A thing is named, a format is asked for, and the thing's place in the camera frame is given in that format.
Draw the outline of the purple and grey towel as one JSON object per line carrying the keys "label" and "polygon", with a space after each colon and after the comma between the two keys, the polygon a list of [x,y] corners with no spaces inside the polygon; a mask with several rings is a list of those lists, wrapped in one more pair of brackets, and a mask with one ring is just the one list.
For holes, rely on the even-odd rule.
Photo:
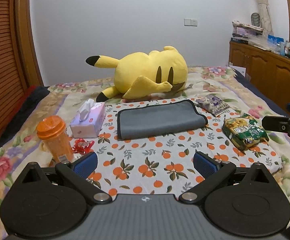
{"label": "purple and grey towel", "polygon": [[117,134],[121,140],[138,139],[199,129],[207,124],[207,117],[198,113],[191,100],[182,100],[118,112]]}

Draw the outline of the red candy wrapper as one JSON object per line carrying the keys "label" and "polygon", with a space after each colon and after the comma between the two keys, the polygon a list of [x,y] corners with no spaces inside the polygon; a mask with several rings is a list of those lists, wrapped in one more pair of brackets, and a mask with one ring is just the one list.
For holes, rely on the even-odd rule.
{"label": "red candy wrapper", "polygon": [[72,150],[74,153],[85,155],[92,152],[91,148],[94,144],[95,142],[93,140],[87,141],[85,139],[80,138],[80,139],[75,140]]}

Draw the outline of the wooden sideboard cabinet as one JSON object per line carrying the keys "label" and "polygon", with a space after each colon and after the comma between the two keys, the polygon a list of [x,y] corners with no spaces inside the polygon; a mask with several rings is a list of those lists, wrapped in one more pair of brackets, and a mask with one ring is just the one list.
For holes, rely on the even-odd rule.
{"label": "wooden sideboard cabinet", "polygon": [[250,82],[285,111],[290,103],[290,59],[247,44],[229,45],[229,62],[246,68]]}

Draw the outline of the pink tissue box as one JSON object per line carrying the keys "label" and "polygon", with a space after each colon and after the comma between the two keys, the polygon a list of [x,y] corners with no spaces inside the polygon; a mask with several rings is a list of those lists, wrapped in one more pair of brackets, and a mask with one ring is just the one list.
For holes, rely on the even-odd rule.
{"label": "pink tissue box", "polygon": [[70,122],[72,137],[96,138],[99,135],[105,119],[105,103],[86,100],[78,109],[76,116]]}

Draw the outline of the orange fruit print cloth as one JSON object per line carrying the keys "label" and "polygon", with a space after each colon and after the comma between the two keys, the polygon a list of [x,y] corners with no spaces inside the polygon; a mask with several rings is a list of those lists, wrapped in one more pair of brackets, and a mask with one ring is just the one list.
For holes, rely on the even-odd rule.
{"label": "orange fruit print cloth", "polygon": [[215,161],[230,161],[238,167],[263,163],[270,172],[282,168],[277,152],[267,142],[246,151],[238,150],[222,132],[226,118],[238,113],[228,109],[220,116],[207,114],[204,128],[180,133],[120,140],[117,114],[124,109],[140,108],[144,102],[106,106],[106,116],[99,135],[83,138],[94,141],[91,150],[98,156],[98,166],[88,177],[89,183],[115,197],[119,193],[179,195],[203,177],[193,167],[193,156],[200,151]]}

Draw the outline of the orange plastic cup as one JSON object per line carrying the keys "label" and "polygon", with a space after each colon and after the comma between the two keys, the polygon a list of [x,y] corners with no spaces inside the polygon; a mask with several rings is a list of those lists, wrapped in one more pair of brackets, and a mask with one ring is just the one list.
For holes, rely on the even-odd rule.
{"label": "orange plastic cup", "polygon": [[66,132],[66,123],[61,117],[52,115],[44,118],[38,123],[36,133],[56,163],[73,161],[74,153]]}

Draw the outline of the green instant noodle pack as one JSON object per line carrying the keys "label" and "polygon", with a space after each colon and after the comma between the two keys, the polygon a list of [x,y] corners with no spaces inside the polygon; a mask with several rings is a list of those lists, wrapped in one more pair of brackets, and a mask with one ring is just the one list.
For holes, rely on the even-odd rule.
{"label": "green instant noodle pack", "polygon": [[265,129],[249,114],[225,119],[222,131],[240,151],[248,150],[259,142],[269,142]]}

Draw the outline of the floral bed quilt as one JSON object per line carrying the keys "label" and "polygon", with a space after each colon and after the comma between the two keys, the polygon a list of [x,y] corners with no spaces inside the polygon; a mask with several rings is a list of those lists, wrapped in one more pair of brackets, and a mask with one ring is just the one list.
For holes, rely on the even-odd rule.
{"label": "floral bed quilt", "polygon": [[[53,85],[46,89],[46,97],[34,105],[30,115],[19,114],[16,124],[8,128],[6,142],[0,146],[0,205],[27,163],[36,161],[41,166],[52,163],[52,155],[37,137],[37,124],[51,115],[58,115],[65,122],[70,122],[85,100],[94,98],[111,83],[111,79],[102,79]],[[186,88],[178,94],[154,95],[139,102],[112,99],[106,106],[144,102],[143,107],[146,107],[186,99],[195,100],[209,94],[223,99],[238,116],[249,114],[256,120],[261,120],[266,115],[279,113],[271,102],[253,92],[252,85],[244,77],[229,67],[194,67],[188,71]],[[274,132],[270,132],[268,136],[267,143],[282,161],[282,168],[272,174],[290,201],[290,138]],[[0,220],[0,239],[5,237],[6,231]]]}

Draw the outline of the blue white box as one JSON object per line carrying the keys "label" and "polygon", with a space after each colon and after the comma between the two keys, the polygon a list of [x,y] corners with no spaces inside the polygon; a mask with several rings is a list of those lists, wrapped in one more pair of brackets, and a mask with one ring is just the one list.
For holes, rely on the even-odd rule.
{"label": "blue white box", "polygon": [[274,53],[280,53],[281,43],[284,42],[284,38],[268,35],[268,46]]}

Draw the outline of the purple snack packet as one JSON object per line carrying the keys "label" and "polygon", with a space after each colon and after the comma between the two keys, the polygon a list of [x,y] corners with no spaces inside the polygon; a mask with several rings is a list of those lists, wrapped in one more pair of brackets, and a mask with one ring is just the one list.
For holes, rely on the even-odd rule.
{"label": "purple snack packet", "polygon": [[226,102],[212,94],[198,98],[195,102],[200,108],[206,110],[213,116],[219,116],[230,108]]}

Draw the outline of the stack of magazines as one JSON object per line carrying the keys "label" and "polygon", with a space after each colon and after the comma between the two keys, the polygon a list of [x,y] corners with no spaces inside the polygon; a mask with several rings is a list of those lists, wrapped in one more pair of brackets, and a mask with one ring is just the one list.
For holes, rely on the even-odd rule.
{"label": "stack of magazines", "polygon": [[263,29],[254,25],[233,21],[232,42],[249,44],[263,38]]}

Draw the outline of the yellow Pikachu plush toy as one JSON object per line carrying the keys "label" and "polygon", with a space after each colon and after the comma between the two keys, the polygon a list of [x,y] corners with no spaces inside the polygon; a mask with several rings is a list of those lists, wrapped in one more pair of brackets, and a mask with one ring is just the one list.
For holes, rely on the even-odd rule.
{"label": "yellow Pikachu plush toy", "polygon": [[140,99],[155,93],[178,92],[187,82],[188,66],[173,46],[149,54],[136,52],[121,59],[104,55],[90,56],[86,63],[97,68],[113,68],[114,85],[96,98],[105,102],[118,94],[124,99]]}

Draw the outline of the wooden louvered wardrobe door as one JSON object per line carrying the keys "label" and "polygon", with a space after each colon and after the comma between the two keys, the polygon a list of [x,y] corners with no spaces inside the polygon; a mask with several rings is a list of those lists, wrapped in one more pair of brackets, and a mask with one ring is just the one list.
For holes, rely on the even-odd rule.
{"label": "wooden louvered wardrobe door", "polygon": [[29,0],[0,0],[0,137],[31,87],[42,84]]}

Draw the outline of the tied beige curtain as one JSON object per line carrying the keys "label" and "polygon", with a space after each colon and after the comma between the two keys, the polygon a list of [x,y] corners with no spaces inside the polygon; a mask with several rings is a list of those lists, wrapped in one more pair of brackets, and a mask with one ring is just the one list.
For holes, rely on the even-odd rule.
{"label": "tied beige curtain", "polygon": [[269,12],[269,1],[268,0],[256,0],[259,9],[259,15],[261,20],[261,28],[263,28],[263,34],[265,36],[272,35],[272,22]]}

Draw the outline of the white wall switch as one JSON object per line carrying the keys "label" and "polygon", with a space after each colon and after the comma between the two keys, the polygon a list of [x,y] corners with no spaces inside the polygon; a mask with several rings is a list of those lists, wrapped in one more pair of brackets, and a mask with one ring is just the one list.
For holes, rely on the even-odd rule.
{"label": "white wall switch", "polygon": [[184,18],[184,26],[186,26],[186,27],[197,27],[198,26],[198,20]]}

